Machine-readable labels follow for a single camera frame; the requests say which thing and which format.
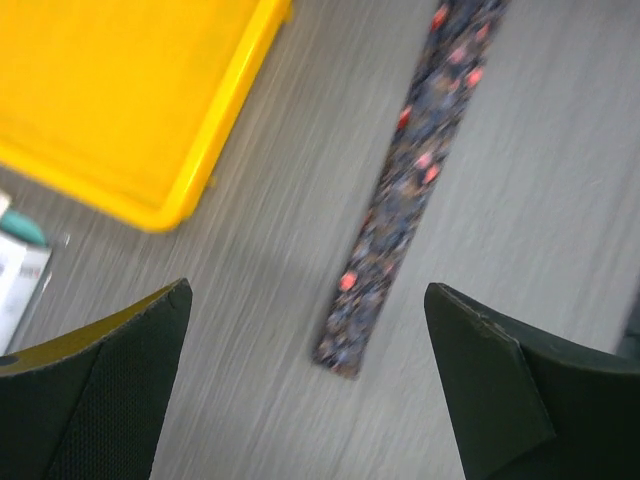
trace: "gray floor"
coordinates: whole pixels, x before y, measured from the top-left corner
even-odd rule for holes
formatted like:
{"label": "gray floor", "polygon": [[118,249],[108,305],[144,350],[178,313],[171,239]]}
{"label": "gray floor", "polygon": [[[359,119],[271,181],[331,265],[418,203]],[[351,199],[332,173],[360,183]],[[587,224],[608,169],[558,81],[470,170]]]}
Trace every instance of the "gray floor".
{"label": "gray floor", "polygon": [[640,271],[640,5],[513,0],[362,377],[310,365],[434,9],[298,0],[218,187],[170,235],[0,175],[59,244],[15,348],[191,280],[153,478],[461,479],[421,307],[430,281],[614,348]]}

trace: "red speck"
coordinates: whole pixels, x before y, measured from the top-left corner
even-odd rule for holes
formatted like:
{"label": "red speck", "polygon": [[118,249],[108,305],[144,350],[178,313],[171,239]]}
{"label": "red speck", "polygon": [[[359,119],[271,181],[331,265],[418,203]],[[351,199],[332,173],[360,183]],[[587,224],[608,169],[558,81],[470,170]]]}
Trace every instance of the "red speck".
{"label": "red speck", "polygon": [[402,130],[409,123],[409,115],[411,115],[411,106],[406,107],[400,114],[400,120],[398,120],[398,130]]}
{"label": "red speck", "polygon": [[462,60],[464,60],[464,57],[466,57],[466,55],[467,49],[464,47],[458,47],[453,52],[451,52],[451,55],[449,55],[449,61],[454,64],[460,63]]}
{"label": "red speck", "polygon": [[420,170],[424,170],[431,163],[431,158],[432,158],[432,155],[430,152],[420,155],[420,157],[418,157],[415,163],[416,168],[419,168]]}
{"label": "red speck", "polygon": [[449,6],[442,5],[433,16],[433,21],[431,22],[431,30],[437,30],[442,26],[444,21],[447,19],[447,15],[449,15]]}
{"label": "red speck", "polygon": [[340,279],[340,290],[343,292],[349,291],[356,284],[356,280],[358,279],[358,275],[356,272],[349,271],[345,273]]}
{"label": "red speck", "polygon": [[481,42],[489,35],[489,24],[487,23],[484,27],[476,32],[476,42]]}
{"label": "red speck", "polygon": [[431,168],[427,170],[427,173],[424,175],[424,184],[429,184],[435,180],[435,178],[440,173],[440,167],[438,165],[431,165]]}
{"label": "red speck", "polygon": [[478,84],[478,82],[481,79],[482,79],[482,68],[476,67],[473,70],[471,70],[471,72],[469,72],[469,75],[467,75],[467,86],[469,88],[473,88]]}

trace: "yellow plastic tray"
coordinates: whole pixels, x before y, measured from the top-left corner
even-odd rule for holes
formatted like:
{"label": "yellow plastic tray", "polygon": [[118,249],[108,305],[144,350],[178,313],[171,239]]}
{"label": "yellow plastic tray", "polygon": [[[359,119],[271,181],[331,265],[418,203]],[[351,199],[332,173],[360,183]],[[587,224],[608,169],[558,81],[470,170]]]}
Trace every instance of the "yellow plastic tray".
{"label": "yellow plastic tray", "polygon": [[198,203],[291,0],[0,0],[0,162],[147,231]]}

